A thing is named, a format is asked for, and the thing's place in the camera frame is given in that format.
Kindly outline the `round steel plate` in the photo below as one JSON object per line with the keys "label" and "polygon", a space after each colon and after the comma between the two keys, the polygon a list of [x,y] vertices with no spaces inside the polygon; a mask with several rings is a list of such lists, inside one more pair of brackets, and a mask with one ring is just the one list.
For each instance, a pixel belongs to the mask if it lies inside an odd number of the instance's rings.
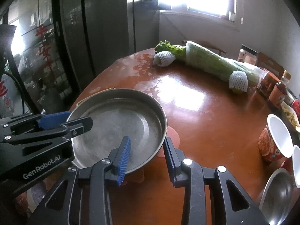
{"label": "round steel plate", "polygon": [[133,89],[115,89],[96,95],[70,114],[68,121],[90,117],[90,131],[72,139],[78,168],[87,168],[118,148],[123,137],[131,140],[126,173],[145,166],[159,152],[166,138],[167,117],[152,96]]}

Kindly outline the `white paper noodle bowl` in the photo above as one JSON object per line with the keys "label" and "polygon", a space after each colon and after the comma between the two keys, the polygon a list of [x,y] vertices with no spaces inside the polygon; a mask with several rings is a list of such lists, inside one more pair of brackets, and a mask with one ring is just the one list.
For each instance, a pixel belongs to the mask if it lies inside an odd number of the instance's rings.
{"label": "white paper noodle bowl", "polygon": [[258,139],[258,148],[262,158],[268,162],[292,156],[293,144],[290,132],[278,116],[274,114],[267,116],[266,126]]}

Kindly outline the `pink pig-shaped plate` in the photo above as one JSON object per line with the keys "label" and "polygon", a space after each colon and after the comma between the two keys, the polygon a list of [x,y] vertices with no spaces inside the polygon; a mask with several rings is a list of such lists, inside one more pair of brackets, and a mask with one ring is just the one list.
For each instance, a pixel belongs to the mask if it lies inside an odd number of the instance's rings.
{"label": "pink pig-shaped plate", "polygon": [[[170,137],[170,139],[171,139],[171,141],[172,141],[175,148],[179,147],[180,137],[179,137],[179,134],[177,133],[177,131],[175,129],[168,126],[166,136]],[[160,148],[160,150],[157,153],[156,157],[158,157],[158,158],[164,158],[165,157],[163,147]],[[131,173],[130,175],[126,176],[125,179],[124,179],[124,182],[122,183],[122,185],[126,185],[128,183],[141,183],[143,181],[144,181],[144,168],[141,168],[141,169],[137,170],[136,172]]]}

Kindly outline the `yellow shell-shaped plate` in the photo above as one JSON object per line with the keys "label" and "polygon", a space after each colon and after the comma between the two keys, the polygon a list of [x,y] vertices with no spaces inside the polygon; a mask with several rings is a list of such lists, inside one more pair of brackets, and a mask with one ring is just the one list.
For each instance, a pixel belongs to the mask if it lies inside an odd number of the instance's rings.
{"label": "yellow shell-shaped plate", "polygon": [[111,87],[111,88],[102,90],[102,91],[100,91],[100,92],[95,92],[95,93],[93,93],[92,95],[90,95],[90,96],[88,96],[88,97],[86,97],[86,98],[84,98],[84,99],[78,101],[78,102],[76,103],[76,107],[79,106],[80,104],[82,104],[83,102],[87,101],[88,99],[90,99],[90,98],[96,96],[96,95],[99,95],[99,94],[101,94],[101,93],[104,93],[104,92],[107,92],[107,91],[110,91],[110,90],[115,90],[115,89],[116,89],[115,87]]}

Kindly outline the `steel bowl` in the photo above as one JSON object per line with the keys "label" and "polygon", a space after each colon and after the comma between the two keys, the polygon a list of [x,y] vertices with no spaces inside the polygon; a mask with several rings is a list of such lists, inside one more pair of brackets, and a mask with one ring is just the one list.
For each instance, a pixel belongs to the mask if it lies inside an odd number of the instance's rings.
{"label": "steel bowl", "polygon": [[259,209],[269,224],[282,224],[291,209],[293,180],[288,171],[273,172],[262,192]]}

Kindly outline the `grey refrigerator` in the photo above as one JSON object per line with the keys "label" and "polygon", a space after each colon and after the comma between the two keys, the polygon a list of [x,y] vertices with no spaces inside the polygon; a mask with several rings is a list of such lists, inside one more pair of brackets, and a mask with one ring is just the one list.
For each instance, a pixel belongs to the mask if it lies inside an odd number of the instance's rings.
{"label": "grey refrigerator", "polygon": [[52,0],[59,55],[78,95],[117,59],[159,41],[159,0]]}

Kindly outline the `foam-netted fruit near lettuce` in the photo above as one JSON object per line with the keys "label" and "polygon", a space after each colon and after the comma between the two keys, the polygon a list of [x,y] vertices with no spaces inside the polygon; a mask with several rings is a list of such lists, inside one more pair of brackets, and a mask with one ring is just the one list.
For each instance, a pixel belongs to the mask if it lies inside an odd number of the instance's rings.
{"label": "foam-netted fruit near lettuce", "polygon": [[167,67],[176,60],[176,57],[173,53],[169,51],[158,52],[154,56],[153,65],[160,67]]}

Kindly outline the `red box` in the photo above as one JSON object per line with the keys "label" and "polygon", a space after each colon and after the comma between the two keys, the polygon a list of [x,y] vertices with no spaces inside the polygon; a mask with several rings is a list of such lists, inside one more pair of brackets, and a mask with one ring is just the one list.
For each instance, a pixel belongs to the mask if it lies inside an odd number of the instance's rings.
{"label": "red box", "polygon": [[294,100],[291,107],[297,114],[297,117],[300,118],[300,102],[299,102],[299,100]]}

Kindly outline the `brown sauce bottle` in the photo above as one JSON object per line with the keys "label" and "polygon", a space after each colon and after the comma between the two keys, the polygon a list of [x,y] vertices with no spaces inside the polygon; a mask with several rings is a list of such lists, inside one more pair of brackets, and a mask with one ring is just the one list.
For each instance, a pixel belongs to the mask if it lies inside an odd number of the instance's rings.
{"label": "brown sauce bottle", "polygon": [[291,74],[284,70],[283,76],[280,81],[274,85],[274,88],[269,95],[269,102],[276,108],[280,108],[281,103],[284,101],[287,96],[287,85],[291,80]]}

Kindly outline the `red-lidded sauce jar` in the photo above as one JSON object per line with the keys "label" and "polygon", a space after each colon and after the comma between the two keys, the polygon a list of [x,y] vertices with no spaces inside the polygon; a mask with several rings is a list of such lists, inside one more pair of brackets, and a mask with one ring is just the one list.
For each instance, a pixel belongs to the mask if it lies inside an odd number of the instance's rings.
{"label": "red-lidded sauce jar", "polygon": [[257,86],[258,93],[267,99],[273,88],[277,82],[279,82],[279,78],[274,75],[272,72],[268,71],[264,78],[261,80],[260,84]]}

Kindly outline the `foam-netted fruit near cabbage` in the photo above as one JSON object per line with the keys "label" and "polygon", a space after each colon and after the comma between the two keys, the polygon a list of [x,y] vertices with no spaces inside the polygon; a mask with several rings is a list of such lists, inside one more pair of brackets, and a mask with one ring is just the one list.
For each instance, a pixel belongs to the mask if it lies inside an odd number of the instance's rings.
{"label": "foam-netted fruit near cabbage", "polygon": [[243,71],[233,71],[229,77],[229,88],[236,94],[247,92],[248,78]]}

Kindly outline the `green leafy lettuce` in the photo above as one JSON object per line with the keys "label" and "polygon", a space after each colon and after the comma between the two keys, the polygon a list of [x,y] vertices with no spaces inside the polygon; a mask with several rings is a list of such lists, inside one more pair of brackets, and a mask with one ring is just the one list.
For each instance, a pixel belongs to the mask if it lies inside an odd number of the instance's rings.
{"label": "green leafy lettuce", "polygon": [[154,48],[155,53],[159,53],[162,51],[168,51],[171,52],[177,60],[180,60],[182,62],[186,61],[186,47],[182,45],[173,45],[169,41],[160,41],[156,47]]}

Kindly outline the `wooden chair back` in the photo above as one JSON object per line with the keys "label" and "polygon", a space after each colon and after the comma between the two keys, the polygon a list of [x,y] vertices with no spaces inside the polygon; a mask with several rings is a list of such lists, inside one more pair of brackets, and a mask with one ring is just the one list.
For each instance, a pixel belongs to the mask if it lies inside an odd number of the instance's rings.
{"label": "wooden chair back", "polygon": [[263,52],[258,53],[256,65],[259,68],[270,71],[278,78],[283,76],[284,68],[271,57],[265,55]]}

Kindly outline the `wrapped napa cabbage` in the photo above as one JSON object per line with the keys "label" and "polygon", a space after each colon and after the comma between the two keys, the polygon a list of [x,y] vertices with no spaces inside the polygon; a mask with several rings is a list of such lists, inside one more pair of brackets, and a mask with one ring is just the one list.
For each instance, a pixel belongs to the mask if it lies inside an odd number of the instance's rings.
{"label": "wrapped napa cabbage", "polygon": [[192,41],[186,43],[186,65],[201,69],[225,82],[229,81],[234,71],[245,72],[248,86],[251,87],[258,85],[266,74],[266,71],[255,65],[222,57]]}

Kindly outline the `clear jar black lid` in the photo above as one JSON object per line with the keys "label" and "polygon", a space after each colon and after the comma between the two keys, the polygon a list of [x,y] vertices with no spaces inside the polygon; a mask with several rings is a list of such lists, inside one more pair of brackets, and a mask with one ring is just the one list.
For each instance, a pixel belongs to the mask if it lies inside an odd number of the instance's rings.
{"label": "clear jar black lid", "polygon": [[258,56],[257,51],[242,44],[238,54],[237,61],[246,62],[248,64],[255,65],[257,62],[257,56]]}

